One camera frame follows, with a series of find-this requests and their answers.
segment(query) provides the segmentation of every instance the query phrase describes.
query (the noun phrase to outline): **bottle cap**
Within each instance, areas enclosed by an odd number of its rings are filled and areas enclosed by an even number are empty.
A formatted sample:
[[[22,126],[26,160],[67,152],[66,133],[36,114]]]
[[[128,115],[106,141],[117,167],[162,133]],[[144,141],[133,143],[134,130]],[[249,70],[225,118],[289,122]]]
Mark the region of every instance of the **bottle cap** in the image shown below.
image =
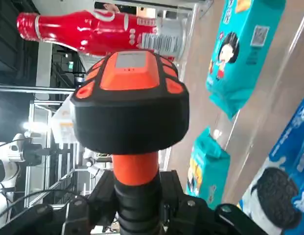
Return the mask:
[[[17,29],[25,40],[40,41],[39,39],[39,15],[36,13],[20,13],[17,17]]]

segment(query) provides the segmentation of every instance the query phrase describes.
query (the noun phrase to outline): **qr code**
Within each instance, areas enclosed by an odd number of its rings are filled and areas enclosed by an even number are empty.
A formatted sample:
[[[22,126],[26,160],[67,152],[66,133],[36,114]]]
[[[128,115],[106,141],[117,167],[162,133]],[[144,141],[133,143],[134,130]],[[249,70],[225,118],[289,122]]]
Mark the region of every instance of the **qr code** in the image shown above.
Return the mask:
[[[262,47],[265,44],[269,27],[256,25],[251,41],[251,46]]]

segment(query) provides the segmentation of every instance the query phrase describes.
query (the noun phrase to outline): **cartoon girl illustration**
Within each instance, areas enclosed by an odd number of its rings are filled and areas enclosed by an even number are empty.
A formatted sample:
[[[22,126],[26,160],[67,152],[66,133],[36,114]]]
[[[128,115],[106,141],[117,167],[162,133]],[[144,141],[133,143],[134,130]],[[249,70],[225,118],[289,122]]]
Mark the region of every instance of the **cartoon girl illustration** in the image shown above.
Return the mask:
[[[230,32],[222,42],[216,65],[218,66],[217,80],[224,77],[227,63],[234,63],[239,55],[239,39],[236,33]]]

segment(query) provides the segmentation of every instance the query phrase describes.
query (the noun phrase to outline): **screw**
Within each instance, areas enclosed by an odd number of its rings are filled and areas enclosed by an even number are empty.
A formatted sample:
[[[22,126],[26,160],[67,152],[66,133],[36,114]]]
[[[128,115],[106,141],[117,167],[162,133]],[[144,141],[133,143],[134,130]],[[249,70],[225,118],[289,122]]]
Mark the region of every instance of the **screw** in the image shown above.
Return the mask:
[[[187,202],[187,205],[190,206],[190,207],[194,207],[194,206],[195,206],[195,202],[192,201],[192,200],[189,200],[189,201]]]
[[[230,213],[231,212],[231,209],[230,207],[228,207],[227,205],[224,205],[221,207],[221,210],[225,213]]]
[[[45,210],[46,210],[46,206],[45,207],[41,207],[41,208],[38,208],[37,210],[36,210],[36,212],[38,213],[38,214],[41,214],[41,213],[43,213]]]
[[[81,200],[75,201],[74,204],[75,204],[76,206],[79,206],[79,205],[82,204],[82,201],[81,201]]]

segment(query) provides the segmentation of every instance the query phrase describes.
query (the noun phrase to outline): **red bottle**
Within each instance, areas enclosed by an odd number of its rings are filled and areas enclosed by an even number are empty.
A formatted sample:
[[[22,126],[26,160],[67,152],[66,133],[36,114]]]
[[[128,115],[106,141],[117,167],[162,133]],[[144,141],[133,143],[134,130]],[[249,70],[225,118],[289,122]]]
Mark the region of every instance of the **red bottle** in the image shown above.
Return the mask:
[[[104,10],[80,11],[65,16],[21,13],[17,28],[26,40],[56,43],[93,55],[142,48],[177,57],[185,43],[181,21]]]

